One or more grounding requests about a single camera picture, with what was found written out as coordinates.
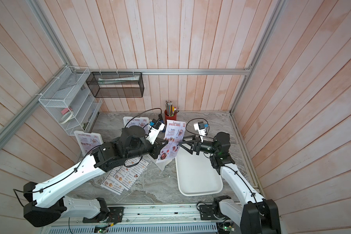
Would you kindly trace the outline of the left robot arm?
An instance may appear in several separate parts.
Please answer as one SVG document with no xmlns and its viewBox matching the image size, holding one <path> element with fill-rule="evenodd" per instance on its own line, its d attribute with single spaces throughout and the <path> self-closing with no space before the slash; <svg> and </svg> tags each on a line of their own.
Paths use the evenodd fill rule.
<svg viewBox="0 0 351 234">
<path fill-rule="evenodd" d="M 42 183 L 25 184 L 22 193 L 28 203 L 23 207 L 24 218 L 34 227 L 47 226 L 59 218 L 105 221 L 111 214 L 105 199 L 73 199 L 67 194 L 116 167 L 128 168 L 128 160 L 145 155 L 156 158 L 167 143 L 158 138 L 164 127 L 160 122 L 151 126 L 148 133 L 136 125 L 123 128 L 121 136 L 94 147 L 79 163 L 59 175 Z"/>
</svg>

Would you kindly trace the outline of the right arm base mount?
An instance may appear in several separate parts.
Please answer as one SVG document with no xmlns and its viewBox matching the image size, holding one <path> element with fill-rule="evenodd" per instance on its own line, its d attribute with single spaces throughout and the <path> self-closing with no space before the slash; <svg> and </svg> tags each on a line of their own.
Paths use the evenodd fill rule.
<svg viewBox="0 0 351 234">
<path fill-rule="evenodd" d="M 234 202 L 230 196 L 214 198 L 212 204 L 198 202 L 196 208 L 200 213 L 201 220 L 240 220 L 243 207 Z"/>
</svg>

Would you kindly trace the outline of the dim sum inn menu sheet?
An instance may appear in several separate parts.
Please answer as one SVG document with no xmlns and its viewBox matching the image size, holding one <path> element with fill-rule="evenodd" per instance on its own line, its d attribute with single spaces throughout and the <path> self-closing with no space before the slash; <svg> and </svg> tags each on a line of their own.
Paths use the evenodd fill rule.
<svg viewBox="0 0 351 234">
<path fill-rule="evenodd" d="M 115 178 L 115 175 L 120 169 L 120 166 L 112 169 L 100 186 L 114 194 L 121 195 L 124 190 L 124 186 Z"/>
</svg>

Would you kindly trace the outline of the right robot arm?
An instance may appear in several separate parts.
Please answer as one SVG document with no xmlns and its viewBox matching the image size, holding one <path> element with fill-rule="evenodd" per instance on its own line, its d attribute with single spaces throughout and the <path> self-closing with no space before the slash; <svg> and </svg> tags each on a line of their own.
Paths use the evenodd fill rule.
<svg viewBox="0 0 351 234">
<path fill-rule="evenodd" d="M 217 173 L 228 182 L 239 202 L 230 196 L 214 198 L 211 205 L 203 205 L 201 215 L 212 211 L 223 221 L 230 220 L 243 234 L 280 234 L 278 206 L 272 199 L 264 198 L 239 171 L 229 153 L 230 135 L 219 132 L 212 140 L 202 140 L 196 135 L 187 136 L 178 145 L 189 154 L 207 154 Z"/>
</svg>

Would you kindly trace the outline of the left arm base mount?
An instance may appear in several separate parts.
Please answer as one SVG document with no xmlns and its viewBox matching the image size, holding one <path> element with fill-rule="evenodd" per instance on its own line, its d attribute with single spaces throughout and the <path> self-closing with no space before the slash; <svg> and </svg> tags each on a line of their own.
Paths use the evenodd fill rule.
<svg viewBox="0 0 351 234">
<path fill-rule="evenodd" d="M 122 222 L 124 207 L 108 207 L 104 198 L 97 198 L 100 205 L 100 212 L 93 218 L 84 217 L 83 223 L 120 223 Z"/>
</svg>

